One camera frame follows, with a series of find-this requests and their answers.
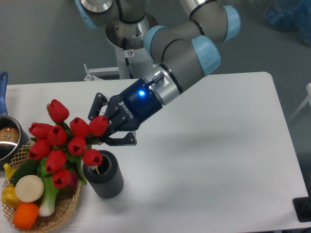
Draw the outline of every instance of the red tulip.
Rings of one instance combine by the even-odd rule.
[[[69,116],[68,109],[58,100],[52,100],[51,103],[48,104],[48,111],[54,122],[63,122]]]
[[[67,141],[67,134],[61,126],[55,125],[50,129],[47,140],[51,146],[61,146]]]
[[[101,136],[106,131],[108,124],[107,116],[97,116],[89,123],[89,131],[94,136]]]
[[[67,186],[70,186],[70,187],[76,186],[77,183],[78,183],[78,180],[79,180],[79,178],[78,178],[76,172],[75,172],[74,170],[71,171],[71,180],[70,180],[70,182],[67,184]]]
[[[45,169],[49,173],[54,173],[66,164],[66,155],[62,150],[52,150],[45,162]]]
[[[88,149],[82,156],[82,160],[87,166],[98,166],[102,163],[102,154],[96,149]]]
[[[60,169],[52,175],[53,185],[56,188],[66,187],[71,181],[71,172],[67,169]]]
[[[28,156],[35,160],[43,159],[49,155],[51,150],[52,148],[46,139],[39,139],[30,148]]]
[[[70,122],[70,130],[73,136],[86,137],[88,135],[88,124],[76,117]]]
[[[46,139],[51,128],[52,125],[34,122],[29,128],[29,132],[37,139]]]
[[[67,145],[70,154],[82,155],[86,150],[86,141],[82,137],[74,137]]]

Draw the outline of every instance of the gray floor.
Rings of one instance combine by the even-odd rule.
[[[147,0],[147,11],[168,27],[188,20],[178,0]],[[266,0],[220,0],[242,19],[240,34],[218,45],[222,64],[214,74],[266,71],[288,119],[307,96],[311,48],[297,32],[280,32],[264,20]],[[9,84],[82,81],[89,68],[117,66],[104,27],[89,30],[73,0],[2,0],[0,70]],[[303,174],[311,171],[311,111],[289,125]]]

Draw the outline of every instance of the wicker basket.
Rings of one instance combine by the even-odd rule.
[[[23,163],[26,162],[26,160],[28,159],[28,152],[25,149],[30,147],[31,145],[28,142],[26,145],[24,145],[21,149],[18,150],[18,153],[14,155],[14,158],[10,163],[10,166],[12,168],[18,168]],[[6,179],[3,188],[5,188],[8,185],[10,185],[10,182]],[[13,216],[15,210],[12,207],[7,206],[6,204],[3,203],[2,206],[4,216],[11,223],[11,226],[17,230],[20,230],[22,232],[46,233],[58,228],[70,218],[70,216],[72,215],[73,211],[77,206],[80,191],[81,191],[80,181],[75,187],[62,188],[56,197],[54,213],[49,217],[39,216],[34,226],[28,231],[20,230],[19,228],[15,227],[15,225],[13,224]]]

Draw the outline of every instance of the robotic arm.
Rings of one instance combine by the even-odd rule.
[[[87,9],[85,2],[87,0],[81,0]],[[118,8],[119,4],[129,1],[88,2],[96,2],[98,6],[110,2],[110,14],[117,15],[113,6]],[[132,133],[123,139],[113,139],[110,135],[117,131],[137,130],[163,105],[216,69],[221,58],[214,43],[226,41],[240,30],[240,17],[231,6],[222,7],[215,0],[181,0],[181,3],[189,14],[188,22],[171,29],[154,26],[144,37],[147,53],[160,64],[120,94],[112,96],[109,102],[102,94],[97,95],[100,98],[95,98],[88,118],[92,120],[107,105],[105,115],[110,120],[107,131],[99,137],[102,142],[109,145],[134,145],[136,139]]]

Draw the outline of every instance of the blue pot handle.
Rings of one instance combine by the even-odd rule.
[[[8,115],[8,110],[5,104],[6,86],[8,84],[9,75],[7,72],[0,74],[0,115]]]

